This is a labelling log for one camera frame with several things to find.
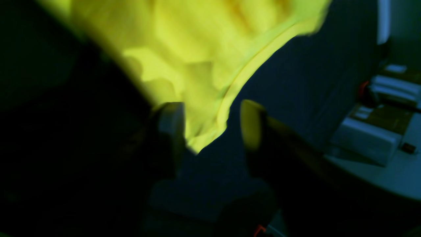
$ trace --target white desk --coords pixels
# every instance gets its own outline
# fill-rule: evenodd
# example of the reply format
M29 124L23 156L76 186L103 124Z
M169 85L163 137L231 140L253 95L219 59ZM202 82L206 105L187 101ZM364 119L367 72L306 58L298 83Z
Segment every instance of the white desk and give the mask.
M403 142L421 148L421 114L415 113ZM421 154L398 150L386 167L327 156L338 166L386 190L421 201Z

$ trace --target yellow shirt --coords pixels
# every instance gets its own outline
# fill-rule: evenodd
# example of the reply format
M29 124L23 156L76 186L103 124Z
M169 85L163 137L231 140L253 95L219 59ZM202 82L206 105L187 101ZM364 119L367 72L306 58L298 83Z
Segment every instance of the yellow shirt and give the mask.
M254 72L322 25L330 0L38 0L114 59L153 105L184 102L198 153Z

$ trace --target yellow fabric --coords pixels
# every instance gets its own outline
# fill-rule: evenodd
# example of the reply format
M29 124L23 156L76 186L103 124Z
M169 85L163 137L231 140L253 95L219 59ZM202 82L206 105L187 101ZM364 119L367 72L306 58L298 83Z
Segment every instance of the yellow fabric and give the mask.
M153 105L184 102L196 153L226 129L254 72L292 37L316 32L330 0L39 0L78 26Z

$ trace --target desk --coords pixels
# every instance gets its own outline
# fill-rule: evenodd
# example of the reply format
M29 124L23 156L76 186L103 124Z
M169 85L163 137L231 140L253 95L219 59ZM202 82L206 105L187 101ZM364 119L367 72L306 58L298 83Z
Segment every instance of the desk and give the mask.
M414 114L402 141L421 147L421 114ZM325 157L374 185L421 201L421 154L411 155L398 150L386 167Z

